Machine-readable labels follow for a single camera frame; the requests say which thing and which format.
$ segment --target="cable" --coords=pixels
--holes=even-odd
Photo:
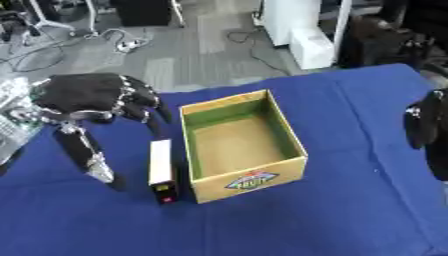
[[[52,37],[50,34],[46,33],[45,31],[41,30],[40,32],[45,34],[54,43],[52,43],[50,45],[47,45],[47,46],[44,46],[44,47],[41,47],[41,48],[38,48],[38,49],[35,49],[35,50],[32,50],[30,52],[27,52],[27,53],[24,53],[24,54],[21,54],[21,55],[18,55],[18,56],[13,56],[13,57],[10,57],[10,58],[7,58],[7,59],[0,58],[0,64],[3,64],[3,63],[8,64],[9,67],[11,68],[11,71],[12,72],[17,72],[17,73],[27,73],[27,72],[34,72],[34,71],[38,71],[38,70],[47,69],[47,68],[56,66],[57,64],[61,63],[65,59],[66,54],[65,54],[63,48],[75,46],[75,45],[79,44],[80,42],[82,42],[84,40],[82,38],[81,40],[79,40],[79,41],[77,41],[77,42],[75,42],[73,44],[66,44],[66,45],[64,45],[63,44],[64,42],[69,42],[72,39],[68,39],[68,40],[65,40],[65,41],[62,41],[62,42],[57,42],[57,40],[54,37]],[[53,63],[51,63],[51,64],[49,64],[47,66],[44,66],[44,67],[37,67],[37,68],[32,68],[32,69],[19,69],[19,66],[21,65],[21,63],[26,58],[31,56],[32,54],[40,53],[42,51],[51,50],[51,49],[54,49],[54,48],[58,49],[58,51],[59,51],[59,58],[56,61],[54,61]],[[15,64],[12,63],[12,61],[16,60],[16,59],[18,59],[18,61]]]
[[[281,69],[281,68],[277,68],[275,66],[273,66],[272,64],[268,63],[266,60],[263,60],[262,58],[258,57],[255,55],[255,47],[257,45],[257,39],[253,38],[252,36],[255,35],[256,33],[262,31],[260,28],[257,28],[253,31],[249,31],[249,32],[244,32],[244,31],[234,31],[234,32],[229,32],[227,33],[226,37],[229,41],[237,43],[237,44],[244,44],[246,43],[249,39],[252,39],[252,45],[249,49],[249,55],[251,58],[260,61],[261,63],[263,63],[264,65],[266,65],[267,67],[271,68],[272,70],[276,70],[279,71],[281,73],[283,73],[285,76],[290,76],[289,72]],[[232,35],[244,35],[242,40],[237,40],[235,38],[232,38]]]
[[[118,39],[115,40],[114,44],[115,44],[115,51],[117,52],[121,52],[121,53],[129,53],[129,52],[125,52],[120,50],[120,44],[126,44],[126,42],[123,41],[123,39],[128,36],[131,38],[131,41],[133,42],[138,42],[140,47],[143,47],[145,45],[148,45],[149,43],[151,43],[154,39],[154,36],[152,36],[151,38],[146,38],[146,37],[137,37],[129,32],[127,32],[126,30],[122,30],[122,29],[118,29],[118,28],[111,28],[111,29],[107,29],[106,31],[104,31],[103,33],[101,33],[99,35],[99,37],[103,37],[106,41],[110,41],[112,36],[114,35],[114,33],[119,33],[120,37]],[[92,39],[95,38],[95,36],[93,35],[88,35],[85,37],[86,39]]]

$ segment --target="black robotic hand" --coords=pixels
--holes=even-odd
[[[414,149],[425,148],[434,176],[448,181],[448,89],[429,92],[410,105],[404,115],[408,142]]]
[[[116,190],[124,188],[124,179],[109,168],[100,145],[80,121],[108,124],[123,116],[146,124],[156,137],[161,131],[150,109],[171,122],[169,110],[151,86],[130,76],[55,75],[37,83],[30,96],[40,108],[40,119],[56,126],[54,137],[78,167]]]
[[[117,74],[55,75],[32,93],[43,116],[53,121],[111,122],[123,116],[142,122],[154,135],[160,134],[155,109],[166,122],[171,115],[151,86],[130,76]]]

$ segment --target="yellow box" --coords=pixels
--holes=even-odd
[[[187,105],[180,112],[198,203],[302,178],[308,154],[270,91]]]

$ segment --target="blue tablecloth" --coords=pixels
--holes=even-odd
[[[203,205],[183,184],[183,201],[160,207],[141,124],[91,127],[126,193],[82,175],[48,129],[0,179],[0,255],[448,255],[442,185],[402,128],[405,107],[430,88],[423,78],[392,65],[165,94],[178,162],[179,106],[262,88],[309,152],[302,181]]]

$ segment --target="box label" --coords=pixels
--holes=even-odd
[[[275,179],[279,174],[263,172],[263,171],[251,171],[245,176],[238,178],[229,185],[228,189],[244,189],[252,190],[265,184],[266,182]]]

